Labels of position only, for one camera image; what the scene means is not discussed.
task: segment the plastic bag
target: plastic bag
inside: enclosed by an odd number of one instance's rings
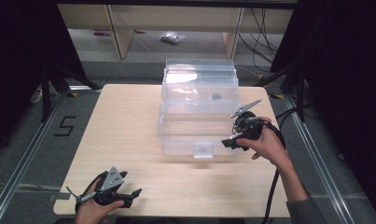
[[[185,35],[180,34],[178,32],[172,32],[172,31],[168,31],[161,35],[162,41],[173,43],[173,44],[179,43],[185,38],[186,38]]]

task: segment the plastic box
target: plastic box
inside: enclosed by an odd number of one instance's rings
[[[167,155],[237,154],[221,140],[229,138],[240,108],[238,78],[232,60],[169,59],[164,69],[158,138]]]

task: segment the person's left hand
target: person's left hand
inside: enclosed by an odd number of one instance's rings
[[[88,194],[92,193],[97,186],[98,179],[89,189]],[[124,204],[123,201],[116,201],[109,205],[99,205],[93,199],[89,199],[88,201],[82,203],[77,210],[77,217],[75,219],[77,224],[98,224],[101,221],[103,223],[107,223],[108,220],[106,219],[106,215],[113,210],[120,208]]]

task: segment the hand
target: hand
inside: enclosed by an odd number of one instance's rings
[[[267,120],[269,123],[272,121],[265,117],[260,119]],[[266,126],[263,126],[262,134],[258,140],[250,140],[247,138],[239,138],[236,143],[242,147],[250,147],[256,151],[252,156],[252,160],[256,160],[260,156],[269,160],[275,166],[284,163],[285,160],[289,161],[285,148],[281,144],[280,139],[275,132]]]
[[[98,179],[89,189],[88,194],[92,193],[97,186]],[[89,199],[80,205],[79,210],[77,210],[76,223],[77,224],[98,224],[101,221],[107,223],[106,215],[113,210],[120,208],[124,204],[123,201],[116,201],[109,205],[99,205],[93,199]]]

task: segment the light wood tabletop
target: light wood tabletop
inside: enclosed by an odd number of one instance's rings
[[[267,92],[241,87],[240,103],[277,126]],[[115,166],[127,171],[118,193],[142,189],[131,208],[112,215],[131,217],[263,217],[275,167],[253,150],[237,155],[194,159],[167,156],[157,137],[161,85],[105,85],[92,112],[61,189],[80,195],[94,177]],[[271,217],[289,217],[281,179],[272,199]],[[57,200],[54,212],[75,213],[75,198]]]

